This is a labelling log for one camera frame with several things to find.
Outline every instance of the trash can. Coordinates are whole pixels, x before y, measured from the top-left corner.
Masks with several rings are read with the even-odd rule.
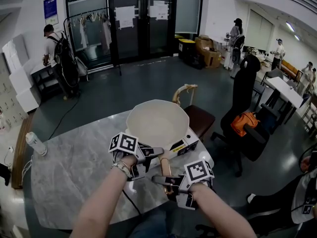
[[[189,54],[192,54],[195,50],[195,42],[188,39],[179,39],[178,56],[184,59]]]

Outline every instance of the chair backrest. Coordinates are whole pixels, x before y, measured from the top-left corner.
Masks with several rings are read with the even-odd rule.
[[[179,101],[179,95],[180,95],[180,93],[181,93],[182,91],[184,91],[184,90],[187,90],[187,92],[188,92],[189,89],[193,89],[193,91],[192,91],[192,96],[191,96],[191,98],[190,98],[190,104],[189,104],[189,105],[191,105],[192,102],[193,102],[193,99],[194,99],[195,89],[196,89],[197,87],[198,87],[198,85],[188,85],[188,84],[183,85],[182,87],[178,88],[177,91],[174,93],[172,102],[173,102],[173,103],[176,103],[177,105],[180,106],[180,101]]]
[[[267,73],[267,77],[274,78],[274,77],[280,77],[283,79],[283,72],[280,69],[274,69]]]
[[[253,85],[261,64],[256,56],[247,55],[241,62],[240,68],[234,78],[232,107],[220,122],[222,130],[228,129],[237,115],[250,107]]]
[[[293,89],[294,89],[295,92],[297,91],[297,85],[296,85],[296,83],[295,83],[292,79],[288,80],[288,81],[286,82],[286,84],[288,84],[289,86],[293,87]]]

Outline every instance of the ceiling light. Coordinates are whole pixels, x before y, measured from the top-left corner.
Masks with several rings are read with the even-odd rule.
[[[288,26],[289,29],[291,29],[292,32],[295,32],[290,23],[286,22],[286,25]]]

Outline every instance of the dark gray floor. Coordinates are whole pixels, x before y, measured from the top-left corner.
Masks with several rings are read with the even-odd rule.
[[[81,83],[81,97],[78,105],[64,118],[54,136],[76,127],[113,114],[132,109],[135,105],[151,99],[171,100],[177,88],[187,84],[198,84],[194,104],[216,117],[213,130],[221,132],[220,120],[230,109],[232,102],[233,80],[225,69],[196,70],[185,65],[179,58],[155,59],[122,66],[122,77],[115,69],[90,75],[90,82]],[[266,89],[262,101],[270,96]],[[62,95],[42,103],[33,118],[32,131],[46,141],[57,126],[63,114],[75,100],[64,101]],[[243,174],[235,177],[237,166],[225,151],[224,143],[206,140],[205,145],[213,158],[218,161],[214,167],[214,188],[218,195],[230,206],[240,210],[245,205],[248,193],[272,194],[300,174],[298,157],[313,144],[304,131],[303,122],[293,115],[287,125],[280,126],[271,136],[266,149],[259,159],[251,162],[243,158]],[[27,162],[32,151],[27,149]],[[25,210],[31,237],[68,237],[69,234],[42,228],[32,204],[30,172],[24,178]],[[184,237],[197,237],[194,230],[192,212],[177,209],[174,204],[163,205],[168,209],[168,217],[174,223],[174,230]],[[197,220],[206,222],[200,212]],[[109,237],[130,227],[136,220],[113,225]],[[296,230],[291,229],[271,234],[270,237],[294,237]]]

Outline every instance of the black backpack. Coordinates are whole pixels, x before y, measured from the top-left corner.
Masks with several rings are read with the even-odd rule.
[[[70,55],[70,47],[66,38],[61,34],[61,38],[57,40],[53,36],[48,39],[56,42],[54,50],[54,61],[60,65],[61,73],[70,87],[76,87],[78,84],[78,71],[76,64]]]

